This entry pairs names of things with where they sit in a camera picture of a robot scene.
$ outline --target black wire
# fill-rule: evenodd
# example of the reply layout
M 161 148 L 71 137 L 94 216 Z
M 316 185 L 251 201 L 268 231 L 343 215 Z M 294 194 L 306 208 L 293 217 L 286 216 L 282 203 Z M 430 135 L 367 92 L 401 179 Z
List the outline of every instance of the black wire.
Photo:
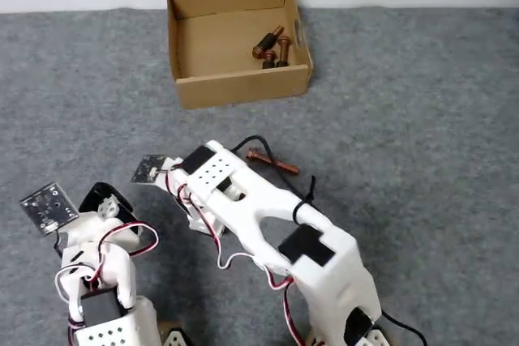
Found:
M 270 148 L 270 146 L 268 145 L 268 142 L 265 138 L 263 138 L 261 135 L 251 135 L 249 137 L 246 137 L 242 142 L 240 142 L 238 145 L 236 145 L 235 147 L 233 147 L 232 149 L 230 149 L 233 153 L 237 152 L 239 149 L 241 149 L 246 143 L 249 143 L 250 141 L 260 141 L 261 144 L 263 145 L 265 151 L 267 152 L 267 156 L 268 158 L 270 158 L 270 161 L 272 162 L 272 167 L 274 168 L 274 170 L 276 171 L 277 173 L 277 176 L 279 176 L 279 178 L 285 183 L 286 186 L 289 187 L 289 189 L 294 192 L 294 194 L 296 196 L 298 196 L 299 198 L 304 198 L 304 194 L 302 194 L 301 191 L 299 191 L 295 186 L 294 184 L 292 184 L 288 178 L 286 178 L 285 174 L 281 171 L 281 168 L 279 166 L 277 166 L 276 162 L 277 162 L 277 159 L 274 157 L 273 153 L 272 153 L 272 150 Z
M 404 324 L 402 322 L 399 322 L 398 320 L 396 320 L 393 316 L 391 316 L 390 314 L 388 314 L 386 311 L 382 310 L 382 315 L 391 323 L 407 330 L 407 331 L 410 331 L 412 333 L 414 333 L 415 335 L 418 336 L 418 338 L 420 338 L 420 340 L 422 341 L 423 343 L 423 346 L 427 346 L 427 340 L 425 338 L 425 336 L 420 332 L 418 331 L 416 328 L 412 328 L 411 326 L 407 325 L 407 324 Z
M 303 204 L 309 204 L 310 206 L 312 206 L 313 208 L 315 208 L 316 210 L 319 210 L 319 208 L 317 208 L 312 202 L 314 200 L 314 188 L 315 188 L 315 176 L 312 176 L 311 177 L 311 184 L 310 184 L 310 189 L 308 191 L 308 194 L 306 195 L 303 195 L 301 191 L 299 191 L 289 180 L 288 178 L 286 178 L 286 175 L 283 173 L 283 171 L 281 171 L 281 168 L 279 168 L 279 166 L 277 166 L 276 162 L 276 158 L 274 157 L 274 154 L 272 153 L 272 149 L 270 148 L 270 146 L 268 145 L 268 142 L 265 138 L 263 138 L 261 135 L 250 135 L 248 137 L 246 137 L 242 142 L 240 142 L 238 145 L 236 145 L 235 147 L 233 147 L 232 149 L 230 149 L 233 153 L 236 153 L 239 149 L 241 149 L 244 145 L 246 145 L 247 143 L 249 143 L 250 141 L 260 141 L 261 144 L 263 145 L 265 151 L 267 152 L 267 156 L 268 158 L 270 159 L 270 161 L 272 162 L 272 167 L 274 168 L 274 170 L 276 171 L 277 173 L 277 176 L 279 176 L 279 178 L 285 183 L 286 186 L 289 187 L 289 189 L 296 195 L 298 196 L 299 198 L 301 198 L 301 202 L 298 203 L 298 205 L 295 207 L 293 213 L 292 213 L 292 218 L 294 219 L 294 222 L 296 224 L 299 224 L 299 222 L 297 221 L 297 213 L 298 213 L 298 210 L 299 208 L 303 205 Z M 392 317 L 391 315 L 389 315 L 387 312 L 385 312 L 384 310 L 382 310 L 382 315 L 389 321 L 389 322 L 392 322 L 393 324 L 407 330 L 407 331 L 410 331 L 412 333 L 414 333 L 415 335 L 417 335 L 420 340 L 422 341 L 423 343 L 423 346 L 427 346 L 427 340 L 425 338 L 425 336 L 420 332 L 418 331 L 417 329 L 415 328 L 412 328 L 411 326 L 407 325 L 407 324 L 404 324 L 402 322 L 399 322 L 398 320 L 396 320 L 394 317 Z
M 299 225 L 298 222 L 298 211 L 299 208 L 301 208 L 302 205 L 308 204 L 311 207 L 315 208 L 317 211 L 319 211 L 319 208 L 317 208 L 313 201 L 314 201 L 314 189 L 315 189 L 315 176 L 311 177 L 311 184 L 310 189 L 308 190 L 307 194 L 302 194 L 300 190 L 298 190 L 294 184 L 292 184 L 288 178 L 286 178 L 285 173 L 281 170 L 279 166 L 277 166 L 277 160 L 274 157 L 274 154 L 272 153 L 272 149 L 270 148 L 270 145 L 268 145 L 268 142 L 265 138 L 263 138 L 261 135 L 251 135 L 246 137 L 242 142 L 240 142 L 238 145 L 230 149 L 233 153 L 236 153 L 240 148 L 242 148 L 245 144 L 249 143 L 250 141 L 260 141 L 263 145 L 265 151 L 267 152 L 267 156 L 270 159 L 271 166 L 274 168 L 274 170 L 277 173 L 277 176 L 285 183 L 286 186 L 294 193 L 298 198 L 301 199 L 301 202 L 298 203 L 297 206 L 295 206 L 294 210 L 292 211 L 292 220 L 295 224 Z
M 53 249 L 56 253 L 58 253 L 59 258 L 63 258 L 63 252 L 59 249 L 59 244 L 61 243 L 62 239 L 59 236 L 58 230 L 56 230 L 55 233 L 56 233 L 56 242 L 54 243 Z

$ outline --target screw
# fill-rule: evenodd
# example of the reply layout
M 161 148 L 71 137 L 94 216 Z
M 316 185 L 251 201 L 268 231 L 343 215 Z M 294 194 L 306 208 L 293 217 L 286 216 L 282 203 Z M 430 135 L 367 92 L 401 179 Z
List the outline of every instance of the screw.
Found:
M 263 69 L 273 68 L 276 66 L 274 60 L 276 59 L 276 52 L 272 49 L 265 50 L 264 53 L 265 61 L 263 61 Z
M 258 149 L 255 148 L 248 150 L 247 158 L 250 158 L 251 160 L 260 160 L 266 162 L 267 164 L 272 164 L 272 160 L 268 158 L 268 156 L 261 154 L 260 152 L 258 152 Z M 289 173 L 299 174 L 299 167 L 297 167 L 296 165 L 286 164 L 285 162 L 281 161 L 276 161 L 276 165 Z
M 289 47 L 292 44 L 292 41 L 290 40 L 289 36 L 280 36 L 277 39 L 277 43 L 281 47 L 281 51 L 279 53 L 279 61 L 277 62 L 276 66 L 282 67 L 282 66 L 288 66 L 289 65 Z
M 283 28 L 283 26 L 278 26 L 274 29 L 274 31 L 264 36 L 259 44 L 252 48 L 252 57 L 258 60 L 263 58 L 265 50 L 272 49 L 274 47 L 277 38 L 281 35 L 284 29 L 285 28 Z

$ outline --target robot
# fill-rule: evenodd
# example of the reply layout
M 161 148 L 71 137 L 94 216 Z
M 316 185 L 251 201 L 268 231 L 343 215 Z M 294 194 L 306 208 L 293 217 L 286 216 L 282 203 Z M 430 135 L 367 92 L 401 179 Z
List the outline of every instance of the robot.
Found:
M 232 151 L 210 141 L 185 159 L 145 156 L 132 181 L 159 186 L 173 195 L 190 228 L 215 241 L 219 268 L 227 269 L 234 258 L 246 256 L 264 271 L 270 287 L 283 290 L 285 320 L 298 346 L 389 346 L 376 326 L 381 314 L 417 334 L 427 346 L 419 331 L 382 311 L 355 239 L 313 204 L 315 180 L 304 195 L 277 170 L 291 189 L 282 190 L 235 154 L 252 139 L 262 142 L 274 161 L 259 136 L 245 139 Z M 76 209 L 52 182 L 20 205 L 43 235 L 53 233 L 57 238 L 54 249 L 62 266 L 54 283 L 68 308 L 69 346 L 192 346 L 182 328 L 161 334 L 153 304 L 137 295 L 131 259 L 155 248 L 159 236 L 150 224 L 135 218 L 132 206 L 112 186 L 97 183 Z M 260 221 L 265 217 L 298 227 L 274 248 L 261 233 Z M 222 264 L 220 236 L 225 229 L 238 237 L 245 251 Z M 140 247 L 144 230 L 154 240 Z M 283 280 L 276 282 L 274 274 Z M 291 285 L 307 301 L 313 334 L 309 343 L 291 319 L 287 299 Z
M 55 182 L 20 205 L 44 235 L 56 235 L 62 267 L 54 283 L 68 306 L 69 346 L 191 344 L 181 328 L 171 329 L 163 343 L 153 304 L 137 295 L 131 259 L 155 248 L 159 237 L 112 186 L 98 182 L 79 210 Z M 154 240 L 138 249 L 145 229 Z
M 315 346 L 389 345 L 375 326 L 381 316 L 375 283 L 363 266 L 354 237 L 335 226 L 312 203 L 315 180 L 305 196 L 283 190 L 250 169 L 235 153 L 258 139 L 271 157 L 264 139 L 252 136 L 232 151 L 217 141 L 198 147 L 185 159 L 145 156 L 132 181 L 154 185 L 174 196 L 191 229 L 214 239 L 221 269 L 239 255 L 249 257 L 267 274 L 273 289 L 284 289 L 284 312 L 297 345 L 305 345 L 290 317 L 286 290 L 295 284 L 306 299 Z M 267 243 L 260 221 L 274 217 L 298 227 L 277 247 Z M 230 230 L 245 252 L 221 264 L 220 235 Z M 284 279 L 276 284 L 273 274 Z

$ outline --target carpet floor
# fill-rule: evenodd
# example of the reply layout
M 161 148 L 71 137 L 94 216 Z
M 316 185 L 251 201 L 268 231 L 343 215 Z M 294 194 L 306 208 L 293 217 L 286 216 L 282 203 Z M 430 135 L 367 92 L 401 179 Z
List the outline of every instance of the carpet floor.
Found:
M 144 154 L 186 156 L 264 135 L 358 239 L 383 307 L 430 344 L 519 337 L 519 11 L 303 10 L 315 74 L 305 96 L 186 111 L 165 11 L 0 15 L 0 337 L 66 343 L 59 259 L 18 200 L 57 181 L 76 203 L 112 183 L 161 244 L 135 260 L 139 293 L 196 345 L 287 345 L 281 295 L 214 245 L 174 201 L 130 183 Z M 269 168 L 256 166 L 280 184 Z M 291 225 L 262 226 L 279 242 Z M 225 256 L 240 249 L 223 238 Z M 290 294 L 309 330 L 305 303 Z M 402 345 L 413 335 L 385 323 Z

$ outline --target cardboard box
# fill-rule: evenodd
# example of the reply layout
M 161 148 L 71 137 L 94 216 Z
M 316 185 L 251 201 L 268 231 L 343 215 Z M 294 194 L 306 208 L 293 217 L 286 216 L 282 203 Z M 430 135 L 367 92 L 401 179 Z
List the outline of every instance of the cardboard box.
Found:
M 293 41 L 290 65 L 263 70 L 252 47 L 278 25 Z M 296 0 L 168 0 L 168 32 L 171 72 L 188 109 L 307 91 L 312 62 Z

